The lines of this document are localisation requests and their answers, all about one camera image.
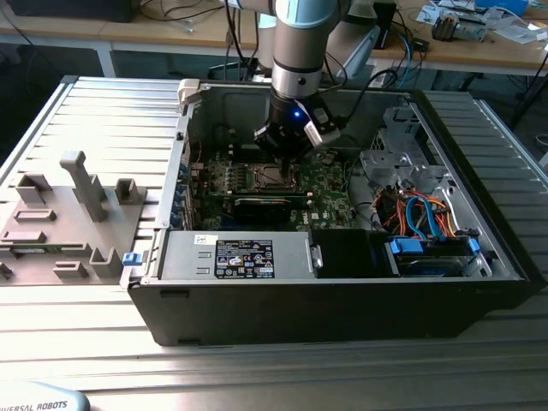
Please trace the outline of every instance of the desk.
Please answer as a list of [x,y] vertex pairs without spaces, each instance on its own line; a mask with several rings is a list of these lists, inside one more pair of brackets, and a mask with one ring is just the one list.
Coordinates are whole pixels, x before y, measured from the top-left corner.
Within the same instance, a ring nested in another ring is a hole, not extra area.
[[[223,56],[226,52],[225,35],[228,25],[226,14],[220,9],[192,19],[192,33],[176,22],[152,21],[143,15],[135,16],[131,23],[114,23],[97,20],[63,19],[52,17],[20,17],[14,15],[5,0],[0,0],[9,19],[34,45],[70,47],[95,50],[105,77],[116,77],[113,51],[142,51],[172,54],[199,54]],[[168,9],[181,5],[181,0],[164,0]],[[174,17],[192,15],[219,3],[206,0],[199,7],[174,13]],[[159,3],[145,8],[147,14],[162,18]],[[241,48],[251,56],[255,46],[253,13],[244,11],[241,20]],[[0,44],[25,45],[26,40],[0,14]],[[230,55],[237,56],[234,47]]]
[[[456,40],[437,41],[432,38],[432,26],[418,23],[414,19],[427,0],[397,0],[405,24],[415,37],[430,42],[423,69],[453,70],[472,73],[534,75],[545,56],[545,43],[533,42],[520,45],[489,32],[484,42]],[[524,20],[548,20],[548,10],[529,8]],[[375,50],[369,60],[376,69],[389,69],[403,58],[401,41],[394,38],[385,50]]]
[[[417,37],[430,41],[430,50],[423,62],[425,69],[455,70],[475,73],[534,75],[544,53],[539,42],[519,45],[489,33],[483,43],[457,40],[450,43],[432,39],[431,28],[414,21],[426,0],[400,0],[402,15]],[[168,9],[181,5],[182,0],[164,0]],[[175,12],[173,16],[191,15],[217,6],[215,1],[204,1],[199,7]],[[4,4],[9,18],[35,45],[86,48],[98,53],[104,75],[115,77],[116,69],[112,51],[145,51],[174,54],[201,54],[222,56],[226,51],[226,17],[223,10],[193,18],[194,32],[188,33],[175,23],[151,21],[137,15],[132,23],[87,21],[46,17],[19,17]],[[158,2],[146,7],[146,12],[157,18],[162,16]],[[525,19],[548,20],[548,10],[530,9]],[[242,13],[242,51],[251,55],[255,45],[253,14]],[[369,60],[377,70],[398,64],[403,50],[396,38],[386,50],[375,50]],[[17,31],[0,15],[0,43],[26,44]],[[231,56],[236,56],[232,48]]]

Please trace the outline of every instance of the green circuit board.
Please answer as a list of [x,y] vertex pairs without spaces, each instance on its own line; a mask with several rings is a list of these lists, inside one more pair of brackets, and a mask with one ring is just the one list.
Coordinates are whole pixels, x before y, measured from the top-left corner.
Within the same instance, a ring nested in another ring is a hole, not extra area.
[[[342,191],[343,162],[329,152],[314,153],[291,165],[282,177],[277,164],[242,164],[219,153],[205,162],[205,189],[200,190],[203,230],[351,229],[357,227],[352,206]],[[289,221],[276,224],[241,224],[232,215],[234,198],[285,199],[291,202]]]

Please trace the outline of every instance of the motherboard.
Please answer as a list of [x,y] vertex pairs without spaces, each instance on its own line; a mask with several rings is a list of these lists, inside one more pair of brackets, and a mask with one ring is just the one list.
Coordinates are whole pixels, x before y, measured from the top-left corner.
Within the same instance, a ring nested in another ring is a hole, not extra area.
[[196,229],[357,227],[344,165],[336,152],[315,152],[285,168],[256,149],[216,152],[193,172]]

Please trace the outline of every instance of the power supply label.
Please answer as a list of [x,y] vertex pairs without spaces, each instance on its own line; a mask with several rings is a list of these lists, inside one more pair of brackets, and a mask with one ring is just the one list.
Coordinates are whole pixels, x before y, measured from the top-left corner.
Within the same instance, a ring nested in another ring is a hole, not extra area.
[[219,279],[274,278],[272,240],[219,240],[215,251]]

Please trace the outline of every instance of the side panel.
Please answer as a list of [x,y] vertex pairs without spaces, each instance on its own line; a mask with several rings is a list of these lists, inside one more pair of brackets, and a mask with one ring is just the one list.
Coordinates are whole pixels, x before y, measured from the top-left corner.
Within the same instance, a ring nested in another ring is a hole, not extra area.
[[487,312],[513,308],[526,284],[130,286],[165,346],[321,343],[455,337]]

